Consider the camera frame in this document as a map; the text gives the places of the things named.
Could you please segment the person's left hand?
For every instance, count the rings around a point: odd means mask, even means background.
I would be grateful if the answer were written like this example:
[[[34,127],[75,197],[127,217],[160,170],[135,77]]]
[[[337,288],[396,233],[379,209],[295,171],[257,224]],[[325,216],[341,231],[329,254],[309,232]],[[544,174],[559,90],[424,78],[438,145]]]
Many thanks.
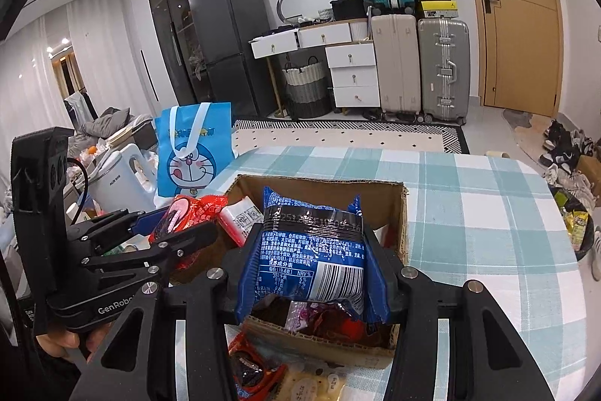
[[[86,349],[90,354],[94,354],[99,348],[104,338],[109,333],[112,322],[108,322],[93,330],[87,336]],[[50,356],[64,358],[71,361],[69,352],[80,348],[80,336],[66,329],[54,329],[47,334],[39,335],[36,340],[40,347]]]

